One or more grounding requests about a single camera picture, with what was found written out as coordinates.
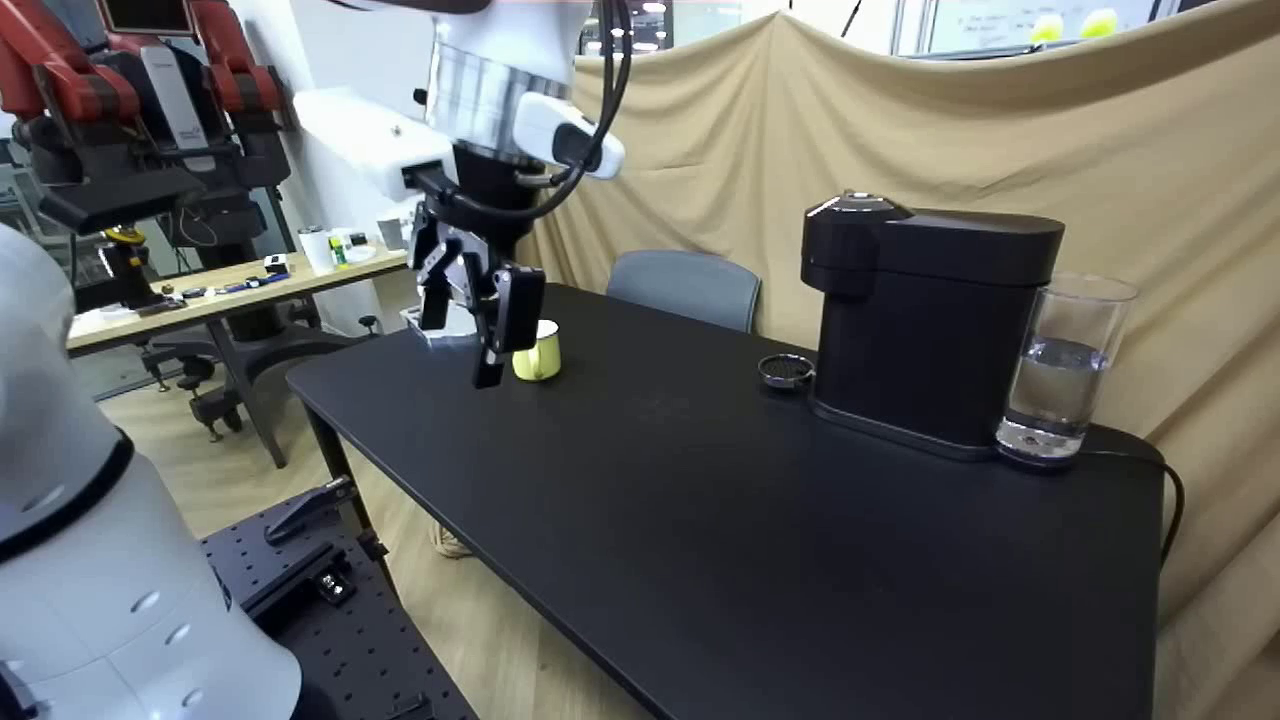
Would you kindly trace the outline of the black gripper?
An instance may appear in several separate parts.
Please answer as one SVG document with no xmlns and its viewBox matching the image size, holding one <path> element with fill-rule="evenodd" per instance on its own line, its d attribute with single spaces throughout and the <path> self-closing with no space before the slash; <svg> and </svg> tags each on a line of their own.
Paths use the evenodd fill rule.
<svg viewBox="0 0 1280 720">
<path fill-rule="evenodd" d="M 431 332 L 446 328 L 448 302 L 475 303 L 481 389 L 497 389 L 504 359 L 536 345 L 545 276 L 515 265 L 541 202 L 532 172 L 532 159 L 501 159 L 475 145 L 409 168 L 418 326 Z"/>
</svg>

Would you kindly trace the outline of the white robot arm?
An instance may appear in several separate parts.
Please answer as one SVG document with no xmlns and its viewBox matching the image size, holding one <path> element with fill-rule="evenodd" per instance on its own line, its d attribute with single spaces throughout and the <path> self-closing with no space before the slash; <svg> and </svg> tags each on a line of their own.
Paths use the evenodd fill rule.
<svg viewBox="0 0 1280 720">
<path fill-rule="evenodd" d="M 0 237 L 0 663 L 39 720 L 289 720 L 304 669 L 217 579 L 70 364 L 74 284 Z"/>
</svg>

